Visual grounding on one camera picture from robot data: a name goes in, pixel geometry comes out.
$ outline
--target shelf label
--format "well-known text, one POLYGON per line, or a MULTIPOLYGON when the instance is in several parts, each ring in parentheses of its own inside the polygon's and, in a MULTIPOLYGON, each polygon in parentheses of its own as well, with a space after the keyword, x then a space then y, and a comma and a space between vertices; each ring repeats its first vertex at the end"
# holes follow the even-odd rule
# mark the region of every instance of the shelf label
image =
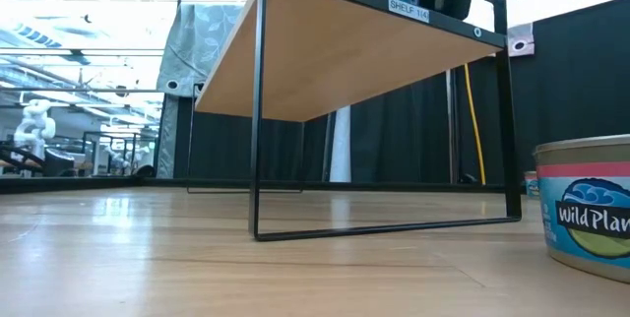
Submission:
POLYGON ((399 1, 389 0, 388 7, 390 12, 394 12, 406 17, 414 18, 425 23, 429 23, 429 11, 412 4, 399 1))

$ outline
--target ceiling light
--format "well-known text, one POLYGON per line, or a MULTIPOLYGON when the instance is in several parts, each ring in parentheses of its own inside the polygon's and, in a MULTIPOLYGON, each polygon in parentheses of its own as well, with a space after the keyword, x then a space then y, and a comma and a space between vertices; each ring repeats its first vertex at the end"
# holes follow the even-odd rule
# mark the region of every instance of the ceiling light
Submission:
MULTIPOLYGON (((21 106, 29 106, 29 103, 20 103, 21 106)), ((52 102, 50 103, 50 107, 65 107, 65 106, 70 106, 70 104, 68 103, 61 103, 61 102, 52 102)))
POLYGON ((100 131, 103 132, 118 132, 118 133, 136 133, 140 134, 144 125, 100 125, 100 131))
POLYGON ((81 100, 83 100, 82 98, 76 96, 76 95, 71 95, 67 92, 55 92, 55 91, 34 91, 33 92, 35 95, 41 95, 41 96, 45 96, 47 98, 51 98, 51 99, 55 99, 55 100, 61 100, 61 101, 65 101, 65 102, 69 102, 69 103, 76 103, 79 102, 81 100))
POLYGON ((146 104, 146 103, 134 103, 134 104, 129 104, 129 106, 138 107, 138 108, 162 108, 162 104, 146 104))
POLYGON ((149 119, 145 119, 144 117, 141 116, 136 116, 136 115, 116 115, 115 116, 118 120, 122 120, 122 121, 126 121, 132 124, 154 124, 154 121, 151 121, 149 119))
POLYGON ((11 47, 3 47, 2 48, 3 55, 15 55, 15 56, 44 56, 44 55, 61 55, 61 56, 71 56, 72 52, 70 50, 64 49, 55 49, 55 48, 36 48, 36 49, 27 49, 27 48, 11 48, 11 47))
POLYGON ((97 116, 109 117, 109 114, 102 110, 92 109, 90 107, 84 107, 84 110, 97 116))
POLYGON ((113 132, 113 133, 104 133, 104 135, 111 136, 113 138, 132 138, 132 137, 134 137, 134 133, 113 132))
POLYGON ((84 107, 84 106, 88 106, 88 107, 92 107, 92 108, 96 108, 96 107, 100 107, 100 108, 107 108, 107 107, 125 107, 125 104, 114 104, 114 103, 104 103, 104 104, 98 104, 98 103, 79 103, 79 104, 75 104, 76 106, 80 106, 80 107, 84 107))

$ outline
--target black metal frame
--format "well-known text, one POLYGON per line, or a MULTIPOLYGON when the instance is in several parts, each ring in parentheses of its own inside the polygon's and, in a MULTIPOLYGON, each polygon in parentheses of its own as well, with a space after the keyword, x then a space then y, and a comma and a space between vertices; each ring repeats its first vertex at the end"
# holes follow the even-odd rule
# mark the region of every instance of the black metal frame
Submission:
MULTIPOLYGON (((393 14, 388 9, 388 0, 347 0, 368 8, 376 9, 383 13, 394 15, 398 18, 407 17, 393 14)), ((503 168, 505 180, 506 217, 498 219, 464 220, 450 222, 419 222, 405 224, 388 224, 378 226, 360 226, 351 228, 330 228, 302 231, 286 231, 261 233, 260 223, 260 131, 262 125, 263 110, 263 80, 265 64, 265 29, 267 22, 267 0, 257 1, 256 21, 256 45, 255 45, 255 71, 254 71, 254 96, 252 114, 252 141, 251 141, 251 183, 249 198, 249 232, 257 241, 278 241, 303 238, 322 238, 345 235, 358 235, 367 233, 395 232, 423 228, 451 227, 475 224, 490 224, 501 222, 516 222, 522 217, 521 190, 518 181, 518 167, 516 159, 516 139, 514 130, 514 112, 512 105, 512 85, 510 75, 510 60, 507 49, 507 10, 506 0, 485 0, 494 6, 494 32, 483 31, 451 17, 434 11, 428 11, 430 26, 445 32, 455 33, 460 36, 475 39, 497 47, 501 50, 496 53, 496 72, 499 92, 499 121, 501 127, 501 143, 503 155, 503 168)), ((322 186, 321 190, 345 190, 344 185, 322 186)))

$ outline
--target wooden floor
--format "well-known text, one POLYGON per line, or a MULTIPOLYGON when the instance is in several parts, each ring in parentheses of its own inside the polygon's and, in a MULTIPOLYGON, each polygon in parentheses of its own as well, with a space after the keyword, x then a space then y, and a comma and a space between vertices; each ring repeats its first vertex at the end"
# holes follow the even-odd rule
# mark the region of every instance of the wooden floor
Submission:
MULTIPOLYGON (((266 195, 263 228, 503 215, 500 195, 266 195)), ((255 243, 245 195, 0 196, 0 316, 629 316, 630 285, 546 255, 518 223, 255 243)))

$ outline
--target black partition wall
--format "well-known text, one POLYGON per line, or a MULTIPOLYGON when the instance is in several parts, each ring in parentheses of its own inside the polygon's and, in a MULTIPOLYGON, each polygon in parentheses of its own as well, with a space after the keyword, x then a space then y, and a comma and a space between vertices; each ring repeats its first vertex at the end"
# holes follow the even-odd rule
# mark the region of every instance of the black partition wall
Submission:
MULTIPOLYGON (((630 134, 630 0, 614 0, 534 23, 535 55, 512 58, 521 171, 538 144, 630 134)), ((488 183, 502 183, 494 60, 470 65, 488 183)), ((462 170, 478 174, 473 127, 458 70, 462 170)))
MULTIPOLYGON (((511 59, 521 171, 538 144, 630 133, 630 0, 615 0, 534 23, 535 55, 511 59)), ((495 60, 470 64, 472 94, 489 184, 503 183, 495 60)), ((463 68, 456 70, 460 174, 479 178, 463 68)), ((190 99, 179 103, 175 177, 186 177, 190 99)), ((351 107, 352 181, 449 182, 444 74, 351 107)), ((195 114, 191 177, 248 179, 250 119, 195 114)), ((320 180, 326 117, 306 125, 307 180, 320 180)), ((265 120, 262 174, 297 175, 299 125, 265 120)))
MULTIPOLYGON (((248 180, 251 118, 195 113, 192 132, 190 175, 187 173, 191 99, 181 98, 177 112, 175 178, 248 180)), ((306 123, 304 129, 304 176, 322 178, 327 117, 306 123)), ((262 177, 266 180, 297 180, 301 175, 301 125, 265 120, 262 126, 262 177)))

